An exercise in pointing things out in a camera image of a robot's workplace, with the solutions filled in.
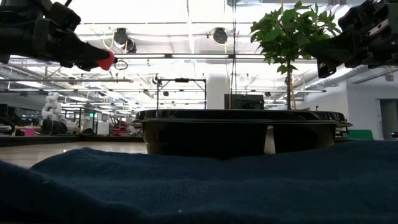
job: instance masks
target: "fabric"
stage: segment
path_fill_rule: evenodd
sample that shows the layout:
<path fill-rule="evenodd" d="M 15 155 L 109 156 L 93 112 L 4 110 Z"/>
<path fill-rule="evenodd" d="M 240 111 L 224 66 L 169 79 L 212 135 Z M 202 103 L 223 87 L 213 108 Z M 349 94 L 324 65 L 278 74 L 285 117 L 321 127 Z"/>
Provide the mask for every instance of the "fabric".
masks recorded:
<path fill-rule="evenodd" d="M 61 223 L 398 223 L 398 143 L 212 158 L 79 149 L 0 163 L 0 217 Z"/>

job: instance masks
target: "black tray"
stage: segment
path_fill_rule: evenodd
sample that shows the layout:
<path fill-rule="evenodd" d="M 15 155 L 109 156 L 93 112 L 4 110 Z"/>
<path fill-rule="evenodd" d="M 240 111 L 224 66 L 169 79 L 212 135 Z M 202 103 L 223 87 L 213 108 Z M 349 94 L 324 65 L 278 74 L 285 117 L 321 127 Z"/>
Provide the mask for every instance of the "black tray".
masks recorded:
<path fill-rule="evenodd" d="M 267 134 L 276 153 L 326 147 L 351 126 L 337 112 L 273 110 L 148 110 L 136 122 L 149 154 L 220 159 L 264 154 Z"/>

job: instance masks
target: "white wall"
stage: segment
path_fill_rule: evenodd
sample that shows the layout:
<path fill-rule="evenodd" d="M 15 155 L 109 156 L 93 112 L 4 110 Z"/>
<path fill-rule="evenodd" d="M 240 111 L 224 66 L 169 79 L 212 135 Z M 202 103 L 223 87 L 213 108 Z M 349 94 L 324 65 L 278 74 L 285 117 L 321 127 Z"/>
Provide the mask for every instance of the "white wall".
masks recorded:
<path fill-rule="evenodd" d="M 326 93 L 310 93 L 305 101 L 297 102 L 297 109 L 318 111 L 334 111 L 343 113 L 349 119 L 346 82 L 341 82 L 337 87 L 326 88 Z"/>
<path fill-rule="evenodd" d="M 347 86 L 350 123 L 353 129 L 370 129 L 374 139 L 383 139 L 380 100 L 398 99 L 395 82 L 384 85 Z"/>

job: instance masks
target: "metal stand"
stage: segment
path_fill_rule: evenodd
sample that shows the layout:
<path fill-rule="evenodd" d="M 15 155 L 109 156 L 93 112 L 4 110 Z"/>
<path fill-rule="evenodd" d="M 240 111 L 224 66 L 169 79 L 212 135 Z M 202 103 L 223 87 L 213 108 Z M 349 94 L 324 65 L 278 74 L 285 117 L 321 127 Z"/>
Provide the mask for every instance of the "metal stand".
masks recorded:
<path fill-rule="evenodd" d="M 165 81 L 166 83 L 159 88 L 159 84 L 162 83 L 162 81 Z M 206 109 L 206 102 L 207 102 L 207 82 L 206 79 L 194 79 L 194 78 L 174 78 L 174 79 L 158 79 L 157 80 L 157 91 L 156 91 L 156 109 L 159 109 L 159 92 L 163 90 L 169 84 L 170 82 L 177 82 L 177 83 L 188 83 L 188 82 L 194 82 L 196 83 L 201 90 L 205 92 L 205 109 Z M 203 89 L 197 82 L 204 82 L 205 83 L 205 89 Z"/>

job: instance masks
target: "floor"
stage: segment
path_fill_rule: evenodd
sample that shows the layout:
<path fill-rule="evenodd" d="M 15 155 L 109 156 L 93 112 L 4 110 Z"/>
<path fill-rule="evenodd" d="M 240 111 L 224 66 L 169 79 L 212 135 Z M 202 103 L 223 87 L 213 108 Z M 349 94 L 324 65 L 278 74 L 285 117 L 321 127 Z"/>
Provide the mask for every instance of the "floor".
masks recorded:
<path fill-rule="evenodd" d="M 31 167 L 50 156 L 83 147 L 110 152 L 147 153 L 145 143 L 142 142 L 74 142 L 0 147 L 0 160 L 19 166 Z"/>

